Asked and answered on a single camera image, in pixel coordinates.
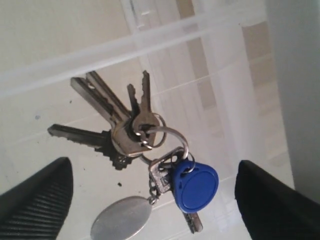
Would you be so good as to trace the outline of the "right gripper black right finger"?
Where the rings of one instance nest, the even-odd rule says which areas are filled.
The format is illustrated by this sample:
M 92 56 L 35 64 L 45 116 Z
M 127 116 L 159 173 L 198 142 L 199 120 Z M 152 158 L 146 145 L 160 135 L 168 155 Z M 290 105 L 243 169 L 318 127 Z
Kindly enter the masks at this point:
M 251 239 L 320 238 L 320 205 L 250 160 L 239 162 L 234 195 Z

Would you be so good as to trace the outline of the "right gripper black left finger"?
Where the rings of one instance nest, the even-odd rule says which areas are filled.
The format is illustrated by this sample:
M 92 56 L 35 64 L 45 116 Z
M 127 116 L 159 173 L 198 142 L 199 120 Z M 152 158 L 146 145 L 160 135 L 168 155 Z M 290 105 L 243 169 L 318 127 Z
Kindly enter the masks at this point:
M 0 196 L 2 240 L 55 240 L 73 198 L 73 168 L 59 157 Z

